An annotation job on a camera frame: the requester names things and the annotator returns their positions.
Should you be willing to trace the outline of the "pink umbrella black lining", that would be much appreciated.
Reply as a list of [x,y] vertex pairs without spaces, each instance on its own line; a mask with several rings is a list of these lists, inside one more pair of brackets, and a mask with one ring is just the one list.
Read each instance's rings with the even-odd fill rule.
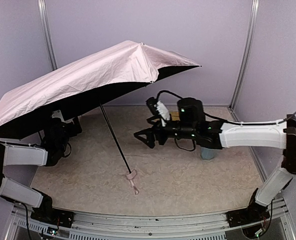
[[197,67],[173,51],[121,42],[5,93],[0,100],[0,141],[40,145],[54,118],[68,123],[99,105]]

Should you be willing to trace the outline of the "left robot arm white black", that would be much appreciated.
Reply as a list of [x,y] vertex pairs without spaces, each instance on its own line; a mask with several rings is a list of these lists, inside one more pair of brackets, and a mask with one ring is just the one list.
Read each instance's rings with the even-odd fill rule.
[[59,118],[50,121],[44,130],[40,145],[0,141],[0,196],[31,206],[36,211],[50,215],[52,198],[47,194],[23,185],[3,173],[6,166],[53,167],[72,153],[70,138],[82,132],[78,117],[70,122]]

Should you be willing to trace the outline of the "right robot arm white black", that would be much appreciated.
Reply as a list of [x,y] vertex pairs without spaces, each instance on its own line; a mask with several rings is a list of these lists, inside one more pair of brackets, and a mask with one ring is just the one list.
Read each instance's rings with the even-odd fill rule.
[[134,133],[134,137],[151,149],[164,145],[169,138],[191,140],[194,146],[209,150],[231,147],[270,147],[283,151],[282,161],[257,189],[249,202],[249,212],[267,209],[273,198],[296,175],[296,117],[266,122],[233,122],[214,117],[207,121],[202,101],[192,97],[177,102],[179,120],[173,120],[167,107],[157,98],[147,99],[153,114],[147,119],[152,126]]

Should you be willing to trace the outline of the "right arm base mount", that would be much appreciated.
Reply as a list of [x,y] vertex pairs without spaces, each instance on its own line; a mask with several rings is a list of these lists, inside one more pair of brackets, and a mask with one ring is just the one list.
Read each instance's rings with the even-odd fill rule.
[[269,211],[262,213],[251,212],[247,208],[228,211],[226,213],[227,221],[230,228],[239,227],[270,218]]

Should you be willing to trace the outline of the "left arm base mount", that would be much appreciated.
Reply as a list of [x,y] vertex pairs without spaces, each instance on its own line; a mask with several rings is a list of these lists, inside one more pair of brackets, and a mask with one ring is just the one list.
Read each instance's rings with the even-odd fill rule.
[[72,211],[55,208],[50,216],[46,216],[44,213],[34,210],[31,213],[31,218],[42,223],[71,228],[74,220],[74,213]]

